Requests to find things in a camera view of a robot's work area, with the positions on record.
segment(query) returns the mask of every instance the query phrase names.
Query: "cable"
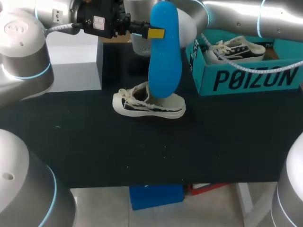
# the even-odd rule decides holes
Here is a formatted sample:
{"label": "cable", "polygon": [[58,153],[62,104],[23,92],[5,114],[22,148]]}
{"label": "cable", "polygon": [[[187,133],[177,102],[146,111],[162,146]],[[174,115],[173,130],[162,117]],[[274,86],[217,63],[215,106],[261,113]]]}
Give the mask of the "cable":
{"label": "cable", "polygon": [[[207,46],[211,47],[212,44],[207,40],[207,38],[205,37],[204,34],[201,34],[201,37],[203,38],[204,42],[207,44]],[[273,70],[252,70],[252,69],[248,69],[245,67],[242,67],[234,62],[232,62],[231,60],[229,60],[228,58],[224,57],[223,55],[220,55],[219,52],[217,50],[214,50],[215,55],[217,55],[219,58],[221,58],[224,61],[227,61],[228,64],[232,65],[233,67],[245,71],[245,72],[251,72],[251,73],[259,73],[259,74],[265,74],[265,73],[276,73],[276,72],[283,72],[285,70],[290,70],[296,67],[299,67],[301,65],[303,65],[303,61],[299,61],[297,63],[288,65],[288,66],[284,66],[278,69],[273,69]]]}
{"label": "cable", "polygon": [[51,32],[59,32],[59,31],[63,31],[63,30],[66,30],[66,29],[70,29],[70,28],[76,28],[76,27],[81,28],[81,24],[70,23],[70,24],[67,24],[67,25],[55,26],[55,27],[49,28],[46,31],[46,35],[49,35]]}

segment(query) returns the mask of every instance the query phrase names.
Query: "blue insole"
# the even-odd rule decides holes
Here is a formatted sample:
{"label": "blue insole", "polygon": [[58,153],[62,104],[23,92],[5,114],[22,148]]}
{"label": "blue insole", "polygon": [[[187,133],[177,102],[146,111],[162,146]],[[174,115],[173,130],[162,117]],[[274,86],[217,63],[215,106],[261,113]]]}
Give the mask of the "blue insole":
{"label": "blue insole", "polygon": [[151,40],[150,92],[156,98],[167,98],[177,89],[182,73],[177,8],[168,1],[157,3],[151,12],[151,26],[165,29],[165,35]]}

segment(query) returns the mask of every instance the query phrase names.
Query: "white canvas sneaker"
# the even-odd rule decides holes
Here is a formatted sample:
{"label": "white canvas sneaker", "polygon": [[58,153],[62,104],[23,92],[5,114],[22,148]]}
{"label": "white canvas sneaker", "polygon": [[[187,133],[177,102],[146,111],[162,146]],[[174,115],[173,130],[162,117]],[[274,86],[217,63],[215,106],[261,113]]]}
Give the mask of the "white canvas sneaker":
{"label": "white canvas sneaker", "polygon": [[205,60],[208,64],[226,63],[215,55],[214,50],[233,62],[243,63],[263,60],[266,49],[264,46],[248,42],[243,36],[238,36],[227,42],[221,40],[206,51]]}
{"label": "white canvas sneaker", "polygon": [[132,89],[120,89],[113,96],[113,108],[117,113],[129,117],[157,116],[170,119],[182,117],[186,110],[184,98],[176,94],[164,99],[154,98],[150,94],[148,82]]}

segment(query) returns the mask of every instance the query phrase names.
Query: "floor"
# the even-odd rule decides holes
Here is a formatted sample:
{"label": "floor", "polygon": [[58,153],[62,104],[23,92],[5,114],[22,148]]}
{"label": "floor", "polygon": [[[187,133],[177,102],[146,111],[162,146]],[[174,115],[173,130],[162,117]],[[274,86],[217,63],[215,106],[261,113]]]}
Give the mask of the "floor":
{"label": "floor", "polygon": [[[256,202],[271,183],[250,183]],[[72,189],[78,204],[76,227],[243,227],[235,185],[228,185],[181,203],[132,211],[128,187]],[[267,215],[258,227],[274,227]]]}

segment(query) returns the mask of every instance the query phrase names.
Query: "black tabletop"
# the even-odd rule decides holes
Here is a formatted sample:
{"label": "black tabletop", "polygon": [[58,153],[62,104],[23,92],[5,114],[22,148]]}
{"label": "black tabletop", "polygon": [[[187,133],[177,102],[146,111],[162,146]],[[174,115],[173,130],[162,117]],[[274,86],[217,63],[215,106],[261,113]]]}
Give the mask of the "black tabletop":
{"label": "black tabletop", "polygon": [[300,90],[201,97],[183,54],[176,93],[186,100],[185,115],[125,117],[113,110],[112,95],[147,79],[145,67],[133,69],[146,59],[130,51],[130,44],[105,45],[102,91],[19,102],[0,111],[0,128],[71,188],[278,180],[303,131]]}

